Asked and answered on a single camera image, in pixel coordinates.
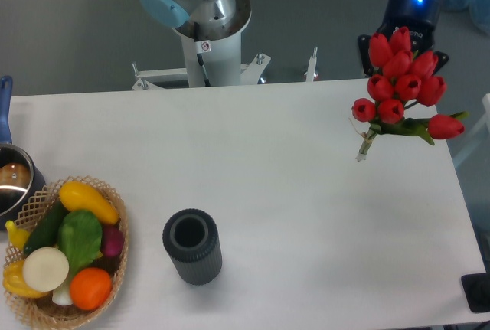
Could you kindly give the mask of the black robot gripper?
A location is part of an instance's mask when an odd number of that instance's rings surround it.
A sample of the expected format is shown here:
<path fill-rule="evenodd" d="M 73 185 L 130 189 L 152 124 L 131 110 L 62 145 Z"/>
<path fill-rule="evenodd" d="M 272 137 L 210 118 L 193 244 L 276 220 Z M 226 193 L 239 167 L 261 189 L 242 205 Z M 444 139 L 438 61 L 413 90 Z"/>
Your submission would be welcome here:
<path fill-rule="evenodd" d="M 412 51 L 428 51 L 434 46 L 434 32 L 443 0 L 388 0 L 380 33 L 389 39 L 402 27 L 409 29 Z M 366 77 L 373 75 L 374 68 L 369 57 L 371 36 L 358 36 L 357 44 L 361 65 Z M 437 74 L 448 62 L 449 55 L 435 51 L 438 61 L 433 74 Z"/>

